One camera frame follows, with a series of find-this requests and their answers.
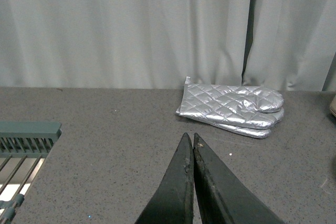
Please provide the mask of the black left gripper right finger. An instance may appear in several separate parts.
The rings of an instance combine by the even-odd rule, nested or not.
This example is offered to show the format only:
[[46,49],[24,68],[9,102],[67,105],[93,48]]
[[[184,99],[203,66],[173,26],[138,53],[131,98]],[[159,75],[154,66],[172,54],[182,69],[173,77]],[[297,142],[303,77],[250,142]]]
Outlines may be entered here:
[[284,223],[194,134],[194,180],[202,223]]

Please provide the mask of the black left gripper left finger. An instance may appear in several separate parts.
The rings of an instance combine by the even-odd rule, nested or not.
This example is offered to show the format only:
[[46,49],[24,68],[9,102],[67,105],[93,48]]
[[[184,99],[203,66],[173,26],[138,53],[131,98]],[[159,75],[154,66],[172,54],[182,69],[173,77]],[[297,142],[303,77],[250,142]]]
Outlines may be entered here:
[[187,133],[177,146],[156,192],[136,223],[193,222],[194,153]]

